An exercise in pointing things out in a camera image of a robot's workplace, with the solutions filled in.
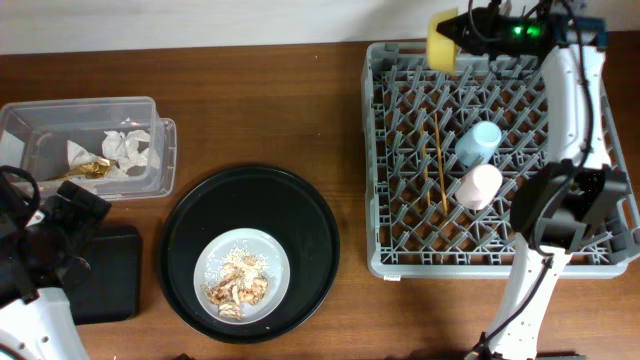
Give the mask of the food scraps with rice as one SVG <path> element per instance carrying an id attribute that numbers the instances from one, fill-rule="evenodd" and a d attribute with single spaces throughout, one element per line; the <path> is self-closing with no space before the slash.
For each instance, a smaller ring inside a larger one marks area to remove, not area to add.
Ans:
<path id="1" fill-rule="evenodd" d="M 209 268 L 209 276 L 200 288 L 217 307 L 220 317 L 242 320 L 243 308 L 258 305 L 269 290 L 266 258 L 246 248 L 233 247 L 226 255 L 214 259 L 214 264 L 216 268 Z"/>

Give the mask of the yellow bowl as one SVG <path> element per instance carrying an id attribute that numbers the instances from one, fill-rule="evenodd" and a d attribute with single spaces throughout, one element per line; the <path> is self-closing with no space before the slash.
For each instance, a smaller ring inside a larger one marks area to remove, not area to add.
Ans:
<path id="1" fill-rule="evenodd" d="M 430 69 L 453 74 L 456 70 L 457 48 L 455 43 L 437 31 L 437 26 L 458 15 L 458 9 L 452 8 L 433 15 L 429 22 L 426 39 L 426 60 Z"/>

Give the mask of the pink cup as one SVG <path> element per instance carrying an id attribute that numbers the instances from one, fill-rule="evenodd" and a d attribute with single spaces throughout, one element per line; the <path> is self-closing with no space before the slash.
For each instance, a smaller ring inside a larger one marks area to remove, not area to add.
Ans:
<path id="1" fill-rule="evenodd" d="M 465 208 L 481 210 L 493 201 L 502 181 L 503 176 L 495 166 L 477 165 L 462 178 L 455 199 Z"/>

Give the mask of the grey plate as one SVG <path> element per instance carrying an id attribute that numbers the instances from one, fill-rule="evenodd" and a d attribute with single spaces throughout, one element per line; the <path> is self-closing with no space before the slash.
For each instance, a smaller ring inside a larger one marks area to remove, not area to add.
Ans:
<path id="1" fill-rule="evenodd" d="M 243 308 L 244 317 L 242 320 L 220 317 L 217 313 L 217 307 L 208 301 L 200 288 L 205 278 L 209 276 L 209 268 L 216 268 L 214 259 L 226 255 L 233 247 L 246 248 L 253 254 L 263 255 L 268 264 L 266 273 L 269 280 L 269 290 L 258 305 L 246 305 Z M 253 324 L 266 318 L 284 299 L 289 283 L 290 265 L 282 246 L 266 232 L 250 228 L 230 230 L 214 238 L 199 255 L 193 276 L 194 291 L 201 307 L 210 318 L 232 326 Z"/>

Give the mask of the gold snack wrapper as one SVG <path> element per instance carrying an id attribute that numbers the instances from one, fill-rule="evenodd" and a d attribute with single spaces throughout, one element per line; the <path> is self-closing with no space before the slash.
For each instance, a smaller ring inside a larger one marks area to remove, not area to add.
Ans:
<path id="1" fill-rule="evenodd" d="M 50 181 L 57 180 L 93 180 L 104 178 L 108 173 L 116 166 L 114 160 L 99 159 L 93 162 L 86 162 L 81 164 L 69 164 L 69 170 L 63 175 L 50 178 Z"/>

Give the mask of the blue cup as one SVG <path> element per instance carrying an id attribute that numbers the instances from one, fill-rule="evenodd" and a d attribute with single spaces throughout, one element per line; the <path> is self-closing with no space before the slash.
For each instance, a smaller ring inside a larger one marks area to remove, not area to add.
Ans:
<path id="1" fill-rule="evenodd" d="M 465 166 L 487 164 L 502 141 L 501 129 L 493 122 L 473 125 L 457 142 L 455 154 Z"/>

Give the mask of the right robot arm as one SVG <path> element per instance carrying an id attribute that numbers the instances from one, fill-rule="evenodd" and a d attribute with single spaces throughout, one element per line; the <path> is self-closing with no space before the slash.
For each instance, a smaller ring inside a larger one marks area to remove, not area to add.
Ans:
<path id="1" fill-rule="evenodd" d="M 495 321 L 470 359 L 533 359 L 553 290 L 574 252 L 631 189 L 613 167 L 602 130 L 601 75 L 606 22 L 583 14 L 579 1 L 541 1 L 509 16 L 501 4 L 469 6 L 432 17 L 427 59 L 453 72 L 458 50 L 538 59 L 547 98 L 545 166 L 522 184 L 511 205 L 516 254 Z"/>

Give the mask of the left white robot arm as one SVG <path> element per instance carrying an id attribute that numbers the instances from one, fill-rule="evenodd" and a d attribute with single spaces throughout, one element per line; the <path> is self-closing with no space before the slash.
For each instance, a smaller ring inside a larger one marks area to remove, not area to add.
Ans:
<path id="1" fill-rule="evenodd" d="M 41 200 L 34 177 L 1 167 L 1 357 L 87 359 L 64 291 L 79 250 L 93 237 L 111 204 L 65 181 Z"/>

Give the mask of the wooden chopstick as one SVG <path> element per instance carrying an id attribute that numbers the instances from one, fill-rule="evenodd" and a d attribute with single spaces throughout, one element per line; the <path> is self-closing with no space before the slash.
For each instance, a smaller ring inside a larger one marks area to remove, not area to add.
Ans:
<path id="1" fill-rule="evenodd" d="M 425 124 L 423 123 L 422 125 L 420 125 L 419 127 L 420 130 L 420 135 L 422 136 L 427 136 L 427 131 L 425 130 Z M 426 149 L 426 144 L 427 144 L 427 140 L 424 141 L 422 147 L 421 147 L 421 155 L 422 155 L 422 159 L 425 163 L 424 169 L 423 169 L 423 180 L 424 180 L 424 185 L 427 187 L 426 193 L 425 193 L 425 198 L 427 201 L 427 205 L 430 206 L 431 205 L 431 194 L 430 194 L 430 187 L 429 187 L 429 162 L 430 162 L 430 158 L 428 156 L 427 153 L 427 149 Z"/>
<path id="2" fill-rule="evenodd" d="M 440 185 L 440 193 L 441 193 L 441 201 L 442 201 L 442 209 L 445 216 L 448 216 L 448 200 L 446 196 L 446 188 L 444 181 L 444 162 L 442 157 L 442 148 L 441 148 L 441 137 L 440 137 L 440 128 L 439 128 L 439 120 L 437 112 L 434 113 L 434 129 L 435 129 L 435 140 L 436 140 L 436 155 L 438 161 L 438 173 L 439 173 L 439 185 Z"/>

